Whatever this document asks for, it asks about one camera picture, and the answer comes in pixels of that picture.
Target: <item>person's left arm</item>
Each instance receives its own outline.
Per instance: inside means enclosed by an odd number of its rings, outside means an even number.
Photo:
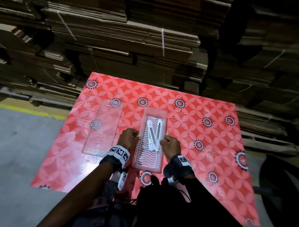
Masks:
[[[117,145],[131,150],[139,141],[138,134],[137,130],[127,128],[120,135]],[[37,227],[61,227],[76,214],[85,211],[92,205],[92,201],[103,193],[105,183],[114,170],[112,164],[100,163],[47,214]]]

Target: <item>black sleeve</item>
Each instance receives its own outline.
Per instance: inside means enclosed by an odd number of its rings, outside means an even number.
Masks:
[[[200,215],[210,220],[213,226],[242,226],[198,179],[186,179],[184,183],[191,199],[193,217]]]

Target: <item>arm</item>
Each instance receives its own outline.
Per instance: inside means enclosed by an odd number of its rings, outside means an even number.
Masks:
[[[127,150],[134,148],[139,141],[139,132],[127,128],[119,137],[117,145]],[[86,178],[76,185],[37,225],[37,227],[61,227],[80,212],[92,205],[92,201],[103,193],[105,183],[115,167],[100,163]]]
[[[181,154],[181,144],[173,137],[165,136],[164,140],[160,141],[167,159],[171,160],[175,155]],[[191,167],[189,175],[183,177],[183,181],[191,199],[193,217],[201,214],[205,218],[213,220],[213,224],[230,224],[232,226],[241,226],[239,222],[225,209],[222,204],[199,182]]]

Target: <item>person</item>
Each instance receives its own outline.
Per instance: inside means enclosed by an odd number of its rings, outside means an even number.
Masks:
[[[127,128],[117,145],[133,149],[139,141],[139,132]],[[170,162],[181,155],[180,142],[171,136],[160,141],[164,154]],[[178,180],[186,186],[191,202],[186,202],[181,192],[168,184],[167,178],[159,180],[151,176],[152,184],[141,188],[136,205],[114,205],[114,212],[105,222],[106,226],[241,226],[236,219],[206,190],[195,177],[191,168],[180,170]],[[37,227],[97,226],[80,218],[93,200],[104,191],[115,168],[109,162],[101,162],[86,178],[75,186],[37,225]]]

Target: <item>red patterned tablecloth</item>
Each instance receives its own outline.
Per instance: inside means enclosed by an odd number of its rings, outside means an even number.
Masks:
[[[200,182],[241,224],[259,225],[234,104],[94,72],[31,186],[69,192],[99,164],[82,149],[102,99],[123,103],[114,144],[127,127],[140,129],[145,106],[166,110],[167,134],[179,139]],[[149,174],[130,168],[123,193],[136,198]]]

